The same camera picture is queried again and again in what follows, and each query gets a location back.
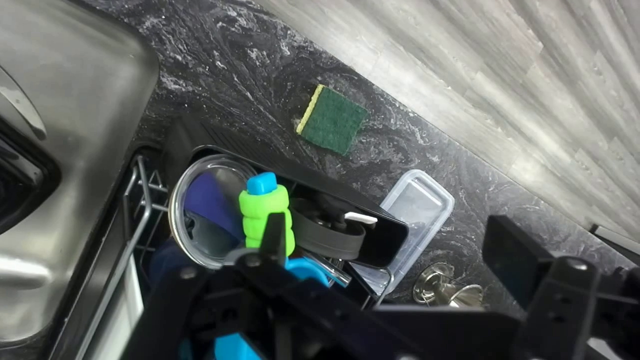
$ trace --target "green sponge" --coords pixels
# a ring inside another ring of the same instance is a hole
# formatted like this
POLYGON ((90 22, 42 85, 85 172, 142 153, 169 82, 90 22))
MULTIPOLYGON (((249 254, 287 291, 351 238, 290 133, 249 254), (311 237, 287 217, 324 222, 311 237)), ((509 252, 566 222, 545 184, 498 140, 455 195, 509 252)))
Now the green sponge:
POLYGON ((321 149, 347 157, 364 121, 364 108, 319 85, 297 133, 321 149))

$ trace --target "countertop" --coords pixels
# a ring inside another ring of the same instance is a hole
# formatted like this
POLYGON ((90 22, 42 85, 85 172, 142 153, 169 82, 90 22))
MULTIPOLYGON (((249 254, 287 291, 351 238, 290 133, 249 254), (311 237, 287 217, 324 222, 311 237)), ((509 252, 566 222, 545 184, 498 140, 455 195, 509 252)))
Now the countertop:
POLYGON ((640 252, 636 0, 260 7, 585 228, 640 252))
POLYGON ((491 214, 511 217, 553 254, 583 257, 604 272, 631 262, 538 196, 496 172, 367 79, 319 50, 273 14, 244 0, 89 0, 130 25, 161 57, 161 87, 140 143, 162 145, 172 123, 206 123, 213 133, 251 137, 266 151, 382 200, 412 168, 436 179, 457 207, 392 301, 432 262, 457 266, 457 283, 486 288, 484 304, 521 315, 480 251, 491 214), (362 104, 370 121, 348 158, 294 134, 312 85, 329 85, 362 104))

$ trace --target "metal basin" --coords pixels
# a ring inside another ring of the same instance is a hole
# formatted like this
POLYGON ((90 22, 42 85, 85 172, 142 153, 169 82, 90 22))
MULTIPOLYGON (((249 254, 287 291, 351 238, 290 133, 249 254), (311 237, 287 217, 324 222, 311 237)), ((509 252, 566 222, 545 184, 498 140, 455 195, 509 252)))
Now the metal basin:
POLYGON ((132 32, 71 2, 2 0, 0 66, 42 116, 39 139, 16 106, 0 114, 60 168, 59 189, 0 237, 0 344, 54 318, 126 162, 159 63, 132 32))

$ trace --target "blue bottle cap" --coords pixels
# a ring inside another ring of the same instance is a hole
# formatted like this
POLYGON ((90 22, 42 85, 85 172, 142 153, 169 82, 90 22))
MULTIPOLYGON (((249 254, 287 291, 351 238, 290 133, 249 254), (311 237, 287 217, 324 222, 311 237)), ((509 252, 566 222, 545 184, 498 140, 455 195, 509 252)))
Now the blue bottle cap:
POLYGON ((275 172, 263 172, 246 181, 249 195, 271 195, 278 189, 278 181, 275 172))

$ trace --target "green plastic object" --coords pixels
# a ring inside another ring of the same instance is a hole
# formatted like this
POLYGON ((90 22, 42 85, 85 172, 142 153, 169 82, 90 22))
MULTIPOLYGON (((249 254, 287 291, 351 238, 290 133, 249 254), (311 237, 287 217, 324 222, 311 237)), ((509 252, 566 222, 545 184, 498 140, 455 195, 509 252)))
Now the green plastic object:
POLYGON ((287 257, 297 251, 297 238, 293 231, 293 212, 288 210, 288 190, 275 182, 275 175, 258 175, 251 179, 249 190, 240 193, 240 212, 243 212, 243 231, 244 231, 244 247, 260 249, 263 235, 266 228, 268 214, 285 212, 285 241, 287 241, 287 257))

